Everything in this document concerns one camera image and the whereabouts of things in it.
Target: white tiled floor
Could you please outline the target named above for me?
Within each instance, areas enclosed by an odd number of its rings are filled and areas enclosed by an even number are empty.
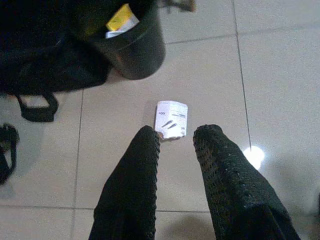
[[[319,1],[196,2],[196,13],[160,10],[166,59],[147,79],[113,70],[102,86],[61,93],[53,123],[27,122],[0,99],[0,124],[20,133],[16,172],[0,186],[0,239],[87,239],[106,179],[169,99],[188,104],[188,136],[161,144],[156,239],[214,239],[192,143],[213,123],[241,149],[264,150],[260,172],[301,238],[320,239]]]

